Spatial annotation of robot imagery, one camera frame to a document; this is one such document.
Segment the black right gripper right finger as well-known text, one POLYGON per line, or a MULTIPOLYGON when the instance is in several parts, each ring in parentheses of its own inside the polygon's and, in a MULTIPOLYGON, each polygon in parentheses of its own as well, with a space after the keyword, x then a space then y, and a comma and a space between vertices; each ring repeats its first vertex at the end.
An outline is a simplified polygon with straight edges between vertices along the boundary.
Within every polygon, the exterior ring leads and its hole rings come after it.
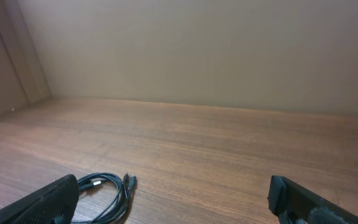
POLYGON ((358 224, 357 215, 284 176, 271 177, 267 199, 268 209, 281 224, 358 224))

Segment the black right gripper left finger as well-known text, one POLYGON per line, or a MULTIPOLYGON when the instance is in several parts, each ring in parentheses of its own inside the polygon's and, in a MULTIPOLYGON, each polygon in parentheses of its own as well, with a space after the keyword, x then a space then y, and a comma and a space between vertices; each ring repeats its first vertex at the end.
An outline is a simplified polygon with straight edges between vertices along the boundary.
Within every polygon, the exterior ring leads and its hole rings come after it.
POLYGON ((0 224, 70 224, 79 194, 76 177, 68 174, 0 209, 0 224))

